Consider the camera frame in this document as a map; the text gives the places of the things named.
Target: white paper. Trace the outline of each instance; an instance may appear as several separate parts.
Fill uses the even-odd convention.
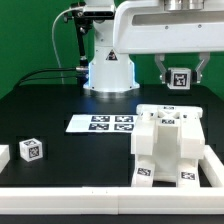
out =
[[[137,115],[73,115],[66,132],[131,133]]]

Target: black cable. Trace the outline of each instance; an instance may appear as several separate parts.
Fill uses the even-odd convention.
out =
[[[41,70],[37,70],[37,71],[33,71],[33,72],[30,72],[26,75],[24,75],[15,85],[14,85],[14,89],[19,87],[19,85],[22,83],[22,82],[25,82],[27,78],[29,78],[30,76],[33,76],[33,75],[36,75],[36,74],[40,74],[40,73],[46,73],[46,72],[71,72],[71,71],[76,71],[76,68],[46,68],[46,69],[41,69]]]
[[[71,75],[71,76],[55,76],[55,77],[43,77],[43,78],[33,78],[33,79],[24,79],[21,81],[21,83],[23,82],[29,82],[29,81],[35,81],[35,80],[41,80],[41,79],[67,79],[67,78],[77,78],[77,75]]]

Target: black tabletop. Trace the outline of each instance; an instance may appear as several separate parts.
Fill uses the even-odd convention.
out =
[[[130,186],[134,157],[127,133],[66,133],[74,114],[136,114],[138,104],[200,106],[206,144],[224,159],[224,102],[203,86],[171,91],[163,85],[142,86],[138,95],[101,99],[83,94],[74,85],[27,85],[0,100],[0,144],[10,146],[11,160],[0,174],[0,187]],[[43,158],[26,162],[19,142],[36,138],[43,143]],[[208,186],[202,175],[202,185]],[[0,216],[9,223],[17,216]],[[167,216],[33,216],[44,223],[165,223]],[[192,216],[169,216],[172,223],[193,223]],[[197,216],[197,222],[208,218]],[[221,223],[222,216],[209,216]],[[19,223],[30,216],[18,216]]]

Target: white border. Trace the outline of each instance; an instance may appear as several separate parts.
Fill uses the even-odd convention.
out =
[[[224,167],[209,146],[212,188],[1,188],[0,214],[224,214]]]

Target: green backdrop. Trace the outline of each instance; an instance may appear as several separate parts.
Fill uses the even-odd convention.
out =
[[[52,41],[51,28],[56,16],[67,9],[71,0],[1,0],[0,14],[0,97],[7,94],[13,85],[26,73],[57,67]],[[89,59],[93,57],[93,32],[85,37]],[[56,43],[63,67],[76,66],[79,55],[72,22],[61,20],[56,29]],[[144,84],[157,84],[159,70],[153,55],[133,55],[136,64],[136,80]],[[224,98],[224,53],[213,53],[203,72],[202,85],[209,87]],[[197,54],[170,54],[166,66],[195,68]],[[38,83],[60,83],[60,80],[38,81]],[[75,79],[65,83],[76,83]]]

